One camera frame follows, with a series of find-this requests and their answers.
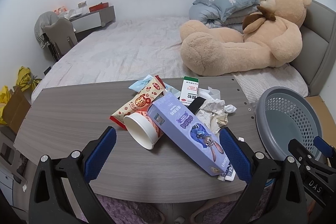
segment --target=wooden table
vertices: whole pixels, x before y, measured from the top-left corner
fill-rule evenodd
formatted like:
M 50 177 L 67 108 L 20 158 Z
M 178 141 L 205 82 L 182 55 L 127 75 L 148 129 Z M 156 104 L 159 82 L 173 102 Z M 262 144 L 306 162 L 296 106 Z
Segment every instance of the wooden table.
M 29 110 L 14 146 L 38 164 L 41 156 L 67 157 L 97 139 L 107 126 L 117 130 L 117 143 L 100 175 L 90 182 L 95 193 L 149 203 L 181 203 L 216 198 L 241 191 L 245 182 L 211 177 L 164 135 L 153 150 L 140 146 L 131 135 L 109 120 L 110 114 L 134 97 L 134 81 L 72 85 L 44 89 Z M 180 89 L 182 79 L 164 79 Z M 200 77 L 199 87 L 219 89 L 227 104 L 237 107 L 228 126 L 254 151 L 264 152 L 254 113 L 231 76 Z

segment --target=teddy bear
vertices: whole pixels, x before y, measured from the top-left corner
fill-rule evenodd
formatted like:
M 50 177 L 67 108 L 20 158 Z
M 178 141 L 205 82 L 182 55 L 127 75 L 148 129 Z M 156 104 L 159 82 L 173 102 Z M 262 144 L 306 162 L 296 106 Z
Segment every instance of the teddy bear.
M 180 28 L 183 63 L 202 76 L 280 67 L 301 52 L 299 27 L 311 0 L 259 0 L 259 12 L 246 17 L 243 34 L 230 28 L 208 29 L 197 20 Z

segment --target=bed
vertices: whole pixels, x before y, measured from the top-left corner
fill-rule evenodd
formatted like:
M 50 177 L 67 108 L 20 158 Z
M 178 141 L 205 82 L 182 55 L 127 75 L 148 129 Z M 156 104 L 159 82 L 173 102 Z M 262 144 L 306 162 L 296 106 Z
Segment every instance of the bed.
M 313 1 L 300 29 L 302 52 L 291 64 L 232 74 L 253 108 L 272 86 L 290 88 L 304 97 L 319 94 L 336 57 L 335 18 L 334 11 Z M 183 65 L 179 53 L 179 27 L 188 19 L 118 21 L 117 15 L 116 23 L 90 34 L 52 67 L 34 90 L 32 103 L 42 89 L 56 86 L 138 80 L 148 74 L 198 77 Z

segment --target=laundry basket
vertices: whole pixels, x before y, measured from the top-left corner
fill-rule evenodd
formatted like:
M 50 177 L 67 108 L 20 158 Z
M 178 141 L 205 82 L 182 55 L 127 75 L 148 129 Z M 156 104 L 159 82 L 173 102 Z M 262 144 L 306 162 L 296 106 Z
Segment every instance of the laundry basket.
M 298 93 L 283 87 L 266 90 L 256 108 L 256 122 L 263 145 L 275 160 L 291 155 L 288 143 L 297 139 L 318 160 L 321 152 L 313 144 L 322 138 L 319 119 L 310 104 Z

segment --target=blue gripper pad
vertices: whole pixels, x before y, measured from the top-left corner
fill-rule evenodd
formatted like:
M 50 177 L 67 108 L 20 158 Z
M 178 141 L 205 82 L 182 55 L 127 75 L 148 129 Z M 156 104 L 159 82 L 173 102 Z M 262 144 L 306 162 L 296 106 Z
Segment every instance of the blue gripper pad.
M 229 158 L 230 163 L 235 169 L 239 179 L 249 184 L 252 179 L 251 163 L 226 128 L 223 128 L 220 131 L 219 142 L 223 147 L 225 154 Z
M 98 177 L 108 156 L 117 141 L 116 130 L 112 127 L 87 158 L 84 166 L 84 178 L 87 183 Z
M 321 137 L 316 136 L 314 138 L 314 146 L 321 151 L 323 155 L 327 158 L 331 158 L 333 156 L 333 149 L 328 143 L 326 143 Z

